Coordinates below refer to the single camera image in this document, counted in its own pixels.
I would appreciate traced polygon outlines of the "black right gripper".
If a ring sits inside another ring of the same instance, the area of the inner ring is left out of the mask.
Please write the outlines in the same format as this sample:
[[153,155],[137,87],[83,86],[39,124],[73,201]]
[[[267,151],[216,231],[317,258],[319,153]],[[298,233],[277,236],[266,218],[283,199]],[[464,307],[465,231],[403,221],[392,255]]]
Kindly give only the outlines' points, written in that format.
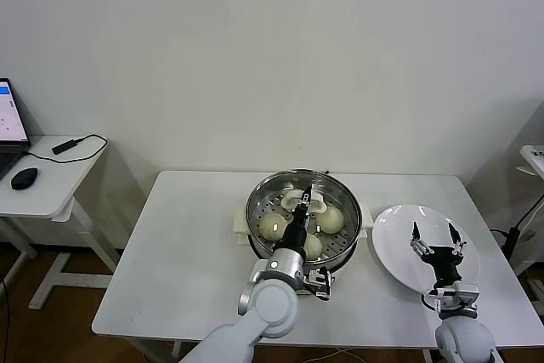
[[462,249],[467,244],[461,233],[453,225],[448,223],[452,247],[431,246],[421,238],[416,221],[413,222],[410,246],[417,255],[422,255],[421,260],[433,268],[436,279],[435,285],[453,285],[462,277],[458,273],[457,266],[463,261]]

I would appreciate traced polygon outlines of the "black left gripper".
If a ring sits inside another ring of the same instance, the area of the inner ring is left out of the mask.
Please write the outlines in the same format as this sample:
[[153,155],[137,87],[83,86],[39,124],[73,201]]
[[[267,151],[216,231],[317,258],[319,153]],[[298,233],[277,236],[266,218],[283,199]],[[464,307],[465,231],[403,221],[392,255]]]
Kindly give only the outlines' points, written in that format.
[[298,198],[297,207],[293,212],[291,223],[287,225],[283,236],[278,241],[278,248],[293,250],[300,256],[305,256],[304,244],[307,238],[306,224],[308,221],[308,209],[311,208],[312,186],[303,190]]

